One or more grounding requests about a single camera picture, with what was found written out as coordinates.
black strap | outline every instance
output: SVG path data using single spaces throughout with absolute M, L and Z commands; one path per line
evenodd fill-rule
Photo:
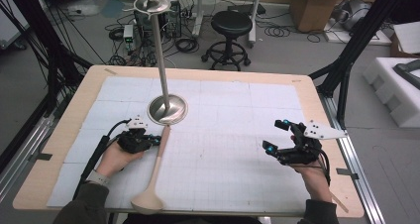
M 420 77 L 412 74 L 411 71 L 420 69 L 420 59 L 415 59 L 409 63 L 399 63 L 393 70 L 402 78 L 407 80 L 417 89 L 420 89 Z

left hand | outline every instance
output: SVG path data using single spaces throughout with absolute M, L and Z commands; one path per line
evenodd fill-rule
M 105 151 L 102 156 L 101 163 L 96 169 L 96 172 L 111 177 L 114 173 L 123 169 L 130 162 L 137 160 L 143 156 L 144 152 L 130 154 L 125 152 L 120 145 L 115 141 Z

black stool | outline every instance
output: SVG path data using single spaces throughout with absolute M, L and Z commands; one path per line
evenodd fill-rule
M 241 68 L 239 67 L 240 62 L 243 61 L 244 65 L 250 65 L 251 61 L 248 59 L 248 54 L 245 49 L 241 45 L 232 42 L 232 40 L 236 40 L 239 36 L 243 36 L 250 32 L 253 28 L 251 19 L 243 13 L 223 11 L 213 16 L 211 26 L 216 32 L 226 37 L 226 42 L 213 44 L 210 49 L 207 50 L 206 55 L 201 57 L 201 60 L 205 62 L 209 57 L 213 58 L 214 62 L 210 68 L 212 70 L 215 69 L 214 67 L 217 63 L 223 65 L 234 64 L 238 71 L 241 71 Z M 223 51 L 215 49 L 216 46 L 223 44 L 226 45 Z M 232 46 L 237 46 L 241 51 L 235 53 Z

table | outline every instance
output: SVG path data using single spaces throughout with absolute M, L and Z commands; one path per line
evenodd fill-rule
M 158 77 L 157 68 L 123 67 L 111 65 L 92 66 L 73 99 L 62 115 L 43 152 L 52 154 L 49 161 L 36 161 L 33 169 L 18 192 L 13 206 L 22 210 L 49 210 L 47 202 L 52 193 L 57 176 L 65 156 L 77 137 L 92 103 L 101 89 L 102 82 L 108 76 Z M 295 87 L 306 118 L 328 124 L 328 118 L 319 100 L 312 80 L 306 75 L 174 69 L 166 70 L 168 79 L 192 79 L 209 81 L 242 81 L 253 83 L 277 83 Z M 364 210 L 359 200 L 352 179 L 348 175 L 339 175 L 336 168 L 346 168 L 345 161 L 337 142 L 322 141 L 331 163 L 331 191 L 338 203 L 339 217 L 361 217 Z

sleeve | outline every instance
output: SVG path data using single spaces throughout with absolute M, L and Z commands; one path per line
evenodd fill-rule
M 105 200 L 109 190 L 106 186 L 85 183 L 80 186 L 77 197 L 58 213 L 54 224 L 105 224 Z
M 338 224 L 336 209 L 335 203 L 308 199 L 305 215 L 298 224 Z

